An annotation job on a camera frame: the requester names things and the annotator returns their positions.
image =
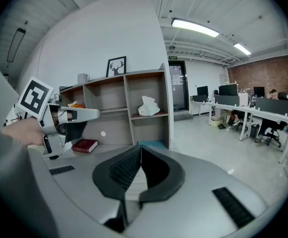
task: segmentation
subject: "wooden shelf unit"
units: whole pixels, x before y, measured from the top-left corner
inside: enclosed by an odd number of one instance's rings
[[[99,119],[87,123],[82,138],[104,145],[161,140],[169,148],[167,78],[165,66],[161,67],[99,78],[61,91],[63,105],[77,100],[88,109],[101,111]],[[142,96],[154,98],[160,112],[141,117],[138,108],[143,104]]]

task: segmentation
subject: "ceiling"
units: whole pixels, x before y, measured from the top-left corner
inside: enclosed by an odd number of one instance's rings
[[[71,12],[96,0],[12,0],[0,17],[0,70],[15,85],[24,63],[48,30]],[[151,0],[167,53],[178,59],[225,67],[288,54],[288,22],[272,0]],[[173,28],[172,18],[220,32],[213,38]],[[26,30],[14,62],[6,61],[17,28]],[[233,44],[245,45],[246,56]]]

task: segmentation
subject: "trash bin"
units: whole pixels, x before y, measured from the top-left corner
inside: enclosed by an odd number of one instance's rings
[[[259,129],[259,125],[258,124],[253,124],[251,125],[251,132],[250,132],[250,137],[255,137],[258,134],[258,129]]]

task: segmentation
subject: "cable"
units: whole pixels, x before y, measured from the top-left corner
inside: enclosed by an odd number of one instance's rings
[[[64,114],[64,112],[66,112],[66,110],[63,111],[61,115],[59,115],[59,116],[57,116],[57,117],[52,117],[52,118],[58,118],[58,117],[61,117],[61,116]]]

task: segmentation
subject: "concrete floor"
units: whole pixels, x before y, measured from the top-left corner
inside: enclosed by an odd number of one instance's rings
[[[225,131],[208,125],[208,115],[174,123],[175,143],[179,152],[210,161],[235,176],[255,191],[268,205],[288,194],[288,178],[278,160],[282,152],[275,145],[256,144],[244,136],[241,128]],[[281,143],[286,133],[280,133]]]

